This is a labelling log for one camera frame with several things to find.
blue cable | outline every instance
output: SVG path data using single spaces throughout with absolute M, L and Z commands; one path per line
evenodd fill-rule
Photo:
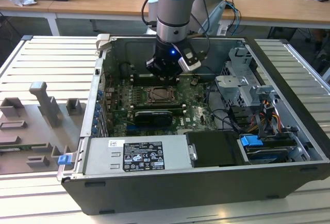
M 229 2 L 226 2 L 226 4 L 229 5 L 229 7 L 231 7 L 231 9 L 235 12 L 236 18 L 237 18 L 235 29 L 232 32 L 232 36 L 233 36 L 239 25 L 239 15 L 238 15 L 237 9 L 234 6 L 232 6 Z

black plastic cover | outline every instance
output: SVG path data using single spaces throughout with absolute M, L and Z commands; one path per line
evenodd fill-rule
M 201 131 L 186 134 L 188 145 L 195 146 L 197 160 L 193 167 L 244 165 L 238 146 L 239 135 L 233 131 Z

blue tab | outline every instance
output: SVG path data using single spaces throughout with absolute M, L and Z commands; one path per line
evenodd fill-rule
M 72 155 L 61 155 L 58 157 L 57 164 L 58 165 L 71 165 Z
M 258 139 L 257 135 L 244 135 L 241 138 L 243 146 L 263 146 L 261 140 Z

motherboard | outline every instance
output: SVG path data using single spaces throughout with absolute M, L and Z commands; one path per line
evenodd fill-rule
M 181 76 L 173 85 L 137 84 L 111 79 L 106 89 L 109 135 L 180 135 L 189 131 L 216 130 L 206 104 L 209 82 L 198 76 Z

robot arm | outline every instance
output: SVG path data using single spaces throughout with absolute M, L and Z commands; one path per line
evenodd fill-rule
M 187 39 L 194 0 L 158 0 L 155 54 L 147 69 L 163 80 L 201 66 L 206 54 L 196 52 Z

